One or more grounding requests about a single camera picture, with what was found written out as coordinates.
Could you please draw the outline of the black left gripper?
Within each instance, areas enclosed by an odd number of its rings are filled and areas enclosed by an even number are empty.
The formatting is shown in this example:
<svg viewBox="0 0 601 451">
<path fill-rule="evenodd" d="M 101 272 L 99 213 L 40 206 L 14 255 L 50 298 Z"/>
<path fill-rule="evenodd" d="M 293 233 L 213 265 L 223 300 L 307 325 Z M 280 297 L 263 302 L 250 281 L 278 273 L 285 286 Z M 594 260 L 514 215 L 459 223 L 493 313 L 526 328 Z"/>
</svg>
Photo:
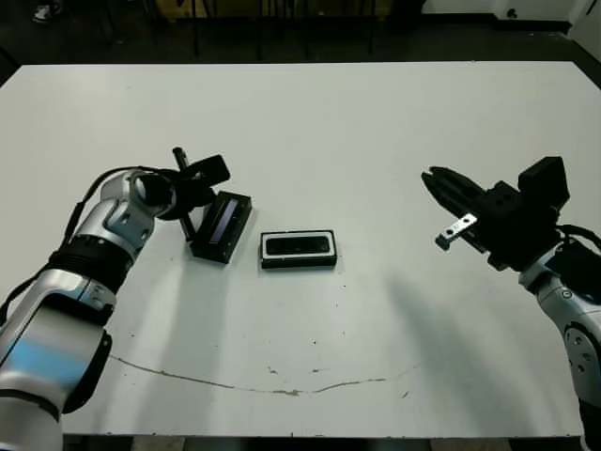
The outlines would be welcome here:
<svg viewBox="0 0 601 451">
<path fill-rule="evenodd" d="M 219 156 L 189 164 L 183 148 L 173 148 L 178 171 L 171 171 L 167 177 L 172 183 L 175 200 L 173 207 L 163 215 L 165 221 L 179 220 L 186 241 L 191 241 L 195 228 L 189 213 L 211 204 L 216 198 L 212 186 L 219 183 Z"/>
</svg>

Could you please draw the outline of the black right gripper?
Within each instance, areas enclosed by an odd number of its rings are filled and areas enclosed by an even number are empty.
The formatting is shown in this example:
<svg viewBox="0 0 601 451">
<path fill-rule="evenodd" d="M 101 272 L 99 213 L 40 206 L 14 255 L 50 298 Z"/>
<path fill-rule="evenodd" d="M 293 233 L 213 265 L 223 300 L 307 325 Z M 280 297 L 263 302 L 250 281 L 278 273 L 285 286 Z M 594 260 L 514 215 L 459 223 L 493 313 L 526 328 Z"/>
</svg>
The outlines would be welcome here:
<svg viewBox="0 0 601 451">
<path fill-rule="evenodd" d="M 431 166 L 429 171 L 421 174 L 425 188 L 456 217 L 435 239 L 442 250 L 462 239 L 487 253 L 496 270 L 523 272 L 559 243 L 553 209 L 528 201 L 506 182 L 484 190 L 453 169 Z"/>
</svg>

